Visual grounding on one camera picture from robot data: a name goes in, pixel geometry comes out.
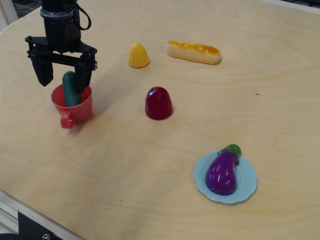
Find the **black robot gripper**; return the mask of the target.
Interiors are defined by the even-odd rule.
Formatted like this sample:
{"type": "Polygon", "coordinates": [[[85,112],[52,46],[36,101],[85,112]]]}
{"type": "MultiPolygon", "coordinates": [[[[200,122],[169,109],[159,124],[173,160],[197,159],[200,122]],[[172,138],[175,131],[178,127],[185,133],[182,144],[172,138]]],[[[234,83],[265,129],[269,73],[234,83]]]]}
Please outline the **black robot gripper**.
{"type": "Polygon", "coordinates": [[[98,63],[95,58],[97,49],[81,41],[81,31],[88,28],[81,27],[80,9],[68,9],[59,12],[40,10],[44,21],[45,36],[28,36],[25,41],[29,45],[27,51],[39,83],[47,86],[53,80],[53,64],[46,55],[32,53],[36,46],[45,53],[58,52],[64,54],[81,53],[75,65],[76,92],[81,94],[90,85],[92,70],[96,70],[98,63]]]}

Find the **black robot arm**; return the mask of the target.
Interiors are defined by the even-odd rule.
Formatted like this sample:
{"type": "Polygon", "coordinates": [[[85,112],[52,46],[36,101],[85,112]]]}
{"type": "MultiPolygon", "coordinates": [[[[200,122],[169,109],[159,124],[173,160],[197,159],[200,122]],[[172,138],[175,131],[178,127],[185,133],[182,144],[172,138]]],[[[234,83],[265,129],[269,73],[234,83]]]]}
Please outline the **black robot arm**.
{"type": "Polygon", "coordinates": [[[74,67],[75,88],[80,94],[90,85],[97,69],[96,48],[82,42],[80,13],[84,10],[75,0],[43,0],[40,15],[45,36],[28,36],[28,57],[39,83],[47,86],[54,78],[53,64],[74,67]]]}

